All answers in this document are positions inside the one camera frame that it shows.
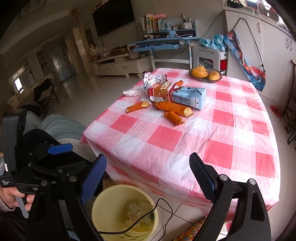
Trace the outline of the person's left hand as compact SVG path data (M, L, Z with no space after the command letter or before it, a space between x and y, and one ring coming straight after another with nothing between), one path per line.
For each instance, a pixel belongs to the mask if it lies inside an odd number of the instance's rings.
M16 187L1 187L1 200L7 208L14 209L15 207L19 207L16 197L25 197L27 200L25 208L27 211L30 211L35 195L20 193Z

